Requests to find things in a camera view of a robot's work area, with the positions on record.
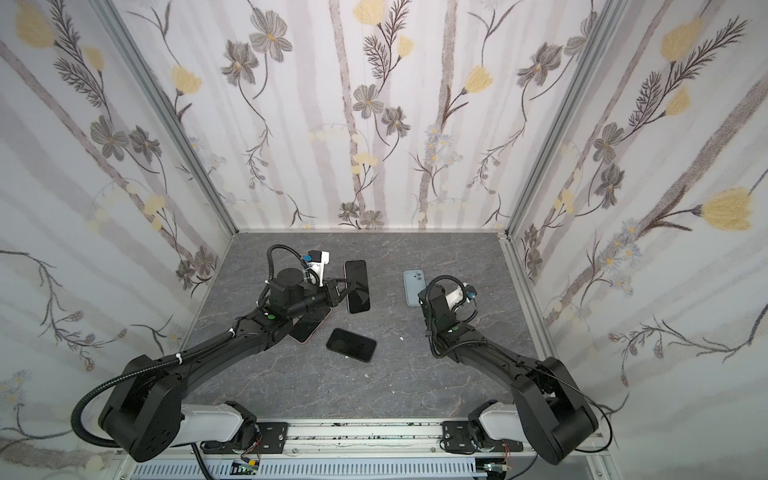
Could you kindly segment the black phone on table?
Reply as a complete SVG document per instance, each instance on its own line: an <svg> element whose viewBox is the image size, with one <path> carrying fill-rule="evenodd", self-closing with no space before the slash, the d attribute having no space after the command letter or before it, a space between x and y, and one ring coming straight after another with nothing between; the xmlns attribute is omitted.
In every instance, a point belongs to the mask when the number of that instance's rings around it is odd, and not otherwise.
<svg viewBox="0 0 768 480"><path fill-rule="evenodd" d="M377 347L377 341L357 333L335 328L326 342L329 351L369 363Z"/></svg>

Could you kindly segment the aluminium front rail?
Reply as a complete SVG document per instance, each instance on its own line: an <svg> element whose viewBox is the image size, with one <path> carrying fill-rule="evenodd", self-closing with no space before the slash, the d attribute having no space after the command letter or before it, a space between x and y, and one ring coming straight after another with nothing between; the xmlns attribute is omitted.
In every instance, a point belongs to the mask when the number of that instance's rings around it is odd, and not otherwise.
<svg viewBox="0 0 768 480"><path fill-rule="evenodd" d="M384 450L424 450L439 446L444 421L468 421L472 438L477 447L475 453L521 451L531 446L518 441L519 419L510 405L494 404L488 414L472 414L461 419L303 419L258 420L244 418L236 425L234 417L227 414L190 411L183 415L180 430L172 448L197 444L209 454L256 455L257 424L259 422L287 422L288 437L282 454L297 454L304 446L318 451L342 448Z"/></svg>

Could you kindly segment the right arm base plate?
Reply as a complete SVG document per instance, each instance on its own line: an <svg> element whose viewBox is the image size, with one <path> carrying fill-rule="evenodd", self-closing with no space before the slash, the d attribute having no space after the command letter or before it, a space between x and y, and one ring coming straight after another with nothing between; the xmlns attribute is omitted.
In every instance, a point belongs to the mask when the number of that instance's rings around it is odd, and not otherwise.
<svg viewBox="0 0 768 480"><path fill-rule="evenodd" d="M441 423L441 429L439 446L444 452L472 455L477 451L468 421L444 421Z"/></svg>

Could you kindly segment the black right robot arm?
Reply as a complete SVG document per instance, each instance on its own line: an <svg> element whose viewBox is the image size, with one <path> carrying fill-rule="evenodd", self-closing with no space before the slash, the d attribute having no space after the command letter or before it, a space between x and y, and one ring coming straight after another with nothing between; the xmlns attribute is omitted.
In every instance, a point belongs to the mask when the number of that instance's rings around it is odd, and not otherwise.
<svg viewBox="0 0 768 480"><path fill-rule="evenodd" d="M468 297L466 287L447 294L438 285L418 294L432 354L473 367L507 388L519 419L516 439L559 464L597 431L597 416L560 360L522 356L458 320L458 305Z"/></svg>

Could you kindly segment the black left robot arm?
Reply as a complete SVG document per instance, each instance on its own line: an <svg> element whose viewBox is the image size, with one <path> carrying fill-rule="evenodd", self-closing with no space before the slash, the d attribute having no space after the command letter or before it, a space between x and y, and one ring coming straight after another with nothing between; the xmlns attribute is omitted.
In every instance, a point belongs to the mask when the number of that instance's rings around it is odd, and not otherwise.
<svg viewBox="0 0 768 480"><path fill-rule="evenodd" d="M363 278L319 281L310 271L280 271L268 280L255 309L225 332L157 360L139 356L126 366L98 419L108 447L144 462L186 444L255 441L255 416L244 407L235 402L195 406L186 397L215 375L277 345L297 320L368 292Z"/></svg>

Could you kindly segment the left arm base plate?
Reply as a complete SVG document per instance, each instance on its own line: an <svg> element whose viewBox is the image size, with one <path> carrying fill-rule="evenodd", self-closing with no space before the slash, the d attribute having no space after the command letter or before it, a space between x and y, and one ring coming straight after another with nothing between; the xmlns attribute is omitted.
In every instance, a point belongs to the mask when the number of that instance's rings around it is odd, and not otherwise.
<svg viewBox="0 0 768 480"><path fill-rule="evenodd" d="M257 446L254 451L260 455L280 455L288 437L287 422L259 422L257 424Z"/></svg>

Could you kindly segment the phone in pink case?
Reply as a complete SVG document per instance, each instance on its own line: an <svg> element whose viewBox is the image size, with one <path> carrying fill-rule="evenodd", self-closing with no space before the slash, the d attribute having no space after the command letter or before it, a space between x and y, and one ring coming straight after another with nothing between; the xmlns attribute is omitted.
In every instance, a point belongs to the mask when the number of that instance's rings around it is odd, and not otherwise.
<svg viewBox="0 0 768 480"><path fill-rule="evenodd" d="M305 344L331 313L330 307L320 307L303 315L289 332L295 341Z"/></svg>

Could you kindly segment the light blue phone case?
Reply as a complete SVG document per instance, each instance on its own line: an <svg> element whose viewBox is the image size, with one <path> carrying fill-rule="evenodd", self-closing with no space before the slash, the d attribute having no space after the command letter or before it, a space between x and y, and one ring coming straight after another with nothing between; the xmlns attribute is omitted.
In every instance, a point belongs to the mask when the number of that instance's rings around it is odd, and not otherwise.
<svg viewBox="0 0 768 480"><path fill-rule="evenodd" d="M425 275L422 270L406 270L403 272L405 301L408 307L419 307L419 294L426 288Z"/></svg>

